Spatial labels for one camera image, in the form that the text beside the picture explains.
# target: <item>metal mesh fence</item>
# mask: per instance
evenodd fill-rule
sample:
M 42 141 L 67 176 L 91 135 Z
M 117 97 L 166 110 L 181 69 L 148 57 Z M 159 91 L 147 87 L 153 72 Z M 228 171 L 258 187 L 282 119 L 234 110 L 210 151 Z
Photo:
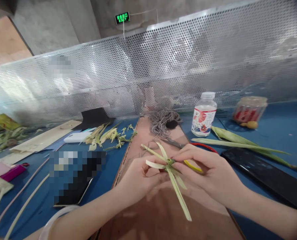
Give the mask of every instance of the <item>metal mesh fence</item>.
M 209 9 L 0 66 L 0 113 L 22 124 L 192 109 L 203 91 L 219 108 L 297 100 L 297 1 Z

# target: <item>blue table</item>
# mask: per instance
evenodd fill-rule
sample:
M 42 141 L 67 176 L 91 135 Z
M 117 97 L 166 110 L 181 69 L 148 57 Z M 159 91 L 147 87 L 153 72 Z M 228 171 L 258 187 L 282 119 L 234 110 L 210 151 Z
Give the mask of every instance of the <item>blue table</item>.
M 183 116 L 182 118 L 183 123 L 181 126 L 184 133 L 187 135 L 188 139 L 194 138 L 195 136 L 190 131 L 192 116 Z M 137 121 L 138 118 L 124 120 L 124 122 L 120 124 L 120 126 L 118 127 L 119 131 L 123 127 L 129 125 L 130 123 L 133 126 L 135 126 Z M 297 165 L 297 102 L 270 104 L 267 107 L 262 119 L 260 120 L 259 127 L 257 130 L 248 130 L 246 128 L 241 128 L 234 122 L 230 121 L 229 117 L 216 118 L 214 120 L 213 125 L 215 127 L 226 128 L 227 130 L 232 131 L 240 136 L 243 136 L 261 146 L 286 151 L 290 153 L 291 156 L 280 156 L 289 163 Z M 209 138 L 216 139 L 216 136 L 211 134 Z M 119 169 L 120 163 L 124 157 L 126 148 L 127 145 L 124 145 L 119 150 L 112 150 L 108 152 L 107 164 L 105 168 L 103 168 L 102 172 L 94 178 L 94 180 L 91 183 L 90 189 L 86 192 L 86 195 L 83 198 L 81 204 L 85 204 L 111 189 L 116 173 Z M 223 150 L 226 150 L 227 147 L 215 146 L 214 149 L 216 149 L 218 153 L 221 153 Z M 88 146 L 78 144 L 66 144 L 60 149 L 60 151 L 84 150 L 87 151 Z M 30 178 L 33 172 L 41 165 L 43 161 L 45 161 L 45 156 L 48 152 L 49 151 L 36 153 L 20 162 L 28 162 L 30 164 L 30 168 L 26 173 L 23 173 L 11 182 L 12 184 L 14 184 L 15 187 L 12 191 L 7 193 L 2 198 L 0 202 L 0 214 L 3 211 L 3 209 L 8 205 L 8 203 L 13 199 L 16 193 L 23 187 L 23 185 Z M 289 169 L 287 167 L 283 167 L 272 161 L 268 162 L 297 178 L 296 171 Z M 274 199 L 274 197 L 269 192 L 263 190 L 256 183 L 254 183 L 243 173 L 241 173 L 239 170 L 235 168 L 234 170 L 236 171 L 241 181 L 248 188 L 259 194 L 262 194 L 263 196 Z M 44 166 L 41 169 L 41 171 L 37 174 L 37 176 L 33 179 L 32 183 L 29 184 L 24 193 L 20 195 L 20 197 L 8 210 L 0 224 L 0 236 L 5 236 L 19 209 L 22 207 L 26 199 L 30 196 L 30 194 L 40 183 L 40 181 L 48 173 L 49 165 L 46 164 L 46 166 Z M 46 224 L 46 222 L 51 218 L 51 216 L 55 214 L 56 209 L 54 209 L 51 206 L 48 194 L 49 185 L 47 182 L 45 182 L 39 189 L 37 194 L 33 197 L 31 202 L 28 204 L 27 208 L 23 212 L 22 216 L 20 217 L 11 235 L 12 239 L 17 240 L 25 238 L 29 234 L 43 227 Z M 244 235 L 249 240 L 280 239 L 275 234 L 252 222 L 251 220 L 243 216 L 240 216 L 237 213 L 233 212 L 233 216 L 239 224 Z
M 111 125 L 111 127 L 117 124 L 118 122 L 122 121 L 122 123 L 118 126 L 118 132 L 121 132 L 122 128 L 127 127 L 130 124 L 132 124 L 132 126 L 135 127 L 138 120 L 138 117 L 117 119 Z M 132 131 L 129 131 L 126 134 L 126 138 L 129 138 L 132 134 Z M 116 141 L 112 144 L 109 141 L 106 141 L 103 144 L 103 148 L 107 148 L 114 145 L 116 145 Z M 106 165 L 103 166 L 102 171 L 99 174 L 97 174 L 97 176 L 91 182 L 89 189 L 85 193 L 80 205 L 86 204 L 96 199 L 97 197 L 103 195 L 111 189 L 116 173 L 123 160 L 127 146 L 128 145 L 125 144 L 120 149 L 113 149 L 107 152 Z M 70 143 L 65 144 L 63 147 L 59 149 L 59 151 L 88 151 L 88 149 L 88 145 Z M 16 177 L 11 181 L 11 183 L 14 184 L 14 189 L 8 192 L 1 199 L 0 214 L 10 203 L 10 201 L 15 197 L 15 195 L 21 190 L 24 184 L 35 172 L 35 170 L 47 159 L 47 154 L 49 152 L 50 151 L 42 151 L 39 153 L 35 153 L 27 157 L 26 159 L 18 162 L 19 164 L 27 162 L 30 164 L 30 166 L 25 173 L 22 173 L 20 176 Z M 49 173 L 50 167 L 52 166 L 50 166 L 47 163 L 45 166 L 41 168 L 39 173 L 33 178 L 28 187 L 24 190 L 24 192 L 17 198 L 17 200 L 6 212 L 0 223 L 0 236 L 6 235 L 9 227 L 11 226 L 14 218 L 18 214 L 20 208 L 23 206 L 23 204 L 34 191 L 34 189 L 37 187 L 37 185 Z M 50 196 L 49 194 L 50 192 L 52 191 L 49 191 L 49 180 L 47 180 L 25 208 L 19 221 L 13 229 L 13 232 L 10 237 L 11 239 L 24 239 L 31 233 L 43 227 L 47 223 L 47 221 L 57 212 L 59 208 L 53 207 L 53 203 L 51 201 L 52 196 Z
M 259 121 L 259 127 L 256 130 L 240 127 L 238 124 L 230 120 L 231 113 L 232 109 L 228 109 L 227 117 L 216 118 L 213 122 L 213 126 L 224 128 L 256 144 L 259 144 L 260 146 L 288 152 L 291 155 L 278 153 L 276 153 L 276 155 L 283 158 L 288 163 L 297 166 L 297 102 L 270 104 L 265 110 L 261 120 Z M 182 118 L 184 122 L 181 126 L 188 139 L 196 138 L 196 136 L 193 135 L 191 132 L 192 117 Z M 208 138 L 217 139 L 217 137 L 213 133 L 211 133 Z M 216 145 L 213 145 L 212 147 L 219 154 L 221 154 L 223 150 L 229 148 Z M 273 161 L 266 159 L 264 160 L 290 174 L 291 176 L 297 178 L 297 171 L 288 167 L 284 167 Z M 233 169 L 245 186 L 247 186 L 254 192 L 257 192 L 265 197 L 277 201 L 277 199 L 274 198 L 273 195 L 271 195 L 268 191 L 262 189 L 257 183 L 254 183 L 239 169 L 235 168 L 235 166 L 233 166 Z M 232 213 L 247 240 L 281 239 L 274 233 L 259 226 L 253 221 L 235 212 Z

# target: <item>bottle cap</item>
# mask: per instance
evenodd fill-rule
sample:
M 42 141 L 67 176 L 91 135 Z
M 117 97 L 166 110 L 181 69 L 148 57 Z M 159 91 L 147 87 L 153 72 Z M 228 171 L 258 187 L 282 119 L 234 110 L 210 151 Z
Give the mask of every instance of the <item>bottle cap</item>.
M 203 92 L 201 98 L 214 99 L 215 92 Z

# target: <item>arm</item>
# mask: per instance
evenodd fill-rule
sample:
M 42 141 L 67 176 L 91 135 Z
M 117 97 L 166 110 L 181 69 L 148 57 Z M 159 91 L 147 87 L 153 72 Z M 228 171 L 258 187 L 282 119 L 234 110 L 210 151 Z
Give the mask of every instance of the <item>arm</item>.
M 165 172 L 147 177 L 149 166 L 145 160 L 165 164 L 154 156 L 134 159 L 115 188 L 59 218 L 53 224 L 48 240 L 88 239 L 117 213 L 141 200 L 153 187 L 168 180 Z M 42 229 L 25 240 L 37 240 L 41 232 Z
M 297 210 L 248 189 L 218 154 L 188 144 L 173 159 L 176 169 L 219 203 L 284 239 L 297 240 Z M 194 159 L 207 172 L 200 175 L 180 163 L 186 159 Z

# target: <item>exit sign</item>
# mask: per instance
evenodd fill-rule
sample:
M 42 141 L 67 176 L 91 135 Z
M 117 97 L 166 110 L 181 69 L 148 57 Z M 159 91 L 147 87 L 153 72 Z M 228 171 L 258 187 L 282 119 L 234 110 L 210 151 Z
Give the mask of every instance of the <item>exit sign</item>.
M 129 22 L 130 21 L 129 12 L 116 15 L 115 21 L 116 21 L 116 24 L 122 24 L 123 22 Z

